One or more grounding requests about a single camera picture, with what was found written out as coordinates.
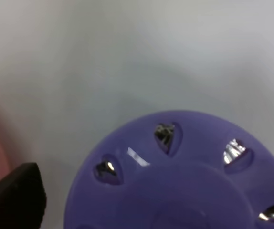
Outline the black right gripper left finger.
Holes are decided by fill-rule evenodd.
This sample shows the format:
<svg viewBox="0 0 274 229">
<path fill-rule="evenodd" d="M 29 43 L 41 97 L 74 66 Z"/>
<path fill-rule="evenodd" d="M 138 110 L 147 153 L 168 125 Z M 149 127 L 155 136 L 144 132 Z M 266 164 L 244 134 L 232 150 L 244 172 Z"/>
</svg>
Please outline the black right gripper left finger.
<svg viewBox="0 0 274 229">
<path fill-rule="evenodd" d="M 39 229 L 46 206 L 37 163 L 23 163 L 0 181 L 0 229 Z"/>
</svg>

